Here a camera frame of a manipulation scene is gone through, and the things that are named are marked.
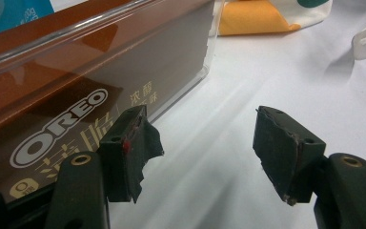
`oreo box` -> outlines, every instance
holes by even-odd
[[[149,120],[204,78],[222,2],[90,0],[0,32],[0,192],[56,180],[126,109]]]

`white surface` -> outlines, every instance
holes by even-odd
[[[165,156],[144,169],[137,204],[111,204],[112,228],[316,228],[313,207],[280,200],[252,149],[255,109],[286,112],[327,143],[366,159],[366,60],[352,38],[366,0],[281,35],[219,37],[209,76],[155,121]]]

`blue package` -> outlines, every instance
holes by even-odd
[[[0,31],[54,13],[50,0],[0,0]]]

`white tablecloth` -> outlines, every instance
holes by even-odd
[[[136,204],[112,203],[112,228],[316,228],[311,203],[282,202],[252,148],[259,105],[366,159],[366,60],[353,36],[366,0],[288,34],[218,37],[208,77],[154,122],[165,156],[149,161]]]

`brown box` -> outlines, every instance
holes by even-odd
[[[0,33],[0,192],[55,181],[119,114],[165,111],[205,76],[215,1],[91,0]]]

